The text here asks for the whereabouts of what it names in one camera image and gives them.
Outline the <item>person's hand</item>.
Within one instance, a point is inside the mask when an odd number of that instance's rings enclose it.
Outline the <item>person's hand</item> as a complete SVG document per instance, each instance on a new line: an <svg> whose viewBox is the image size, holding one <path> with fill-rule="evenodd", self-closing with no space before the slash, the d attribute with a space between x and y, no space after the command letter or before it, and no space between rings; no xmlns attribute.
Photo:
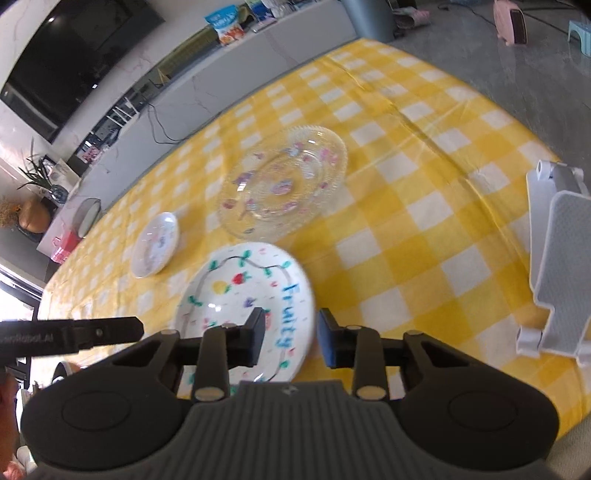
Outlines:
<svg viewBox="0 0 591 480"><path fill-rule="evenodd" d="M16 420L16 395L19 385L14 376L6 373L1 382L1 452L12 455L18 437Z"/></svg>

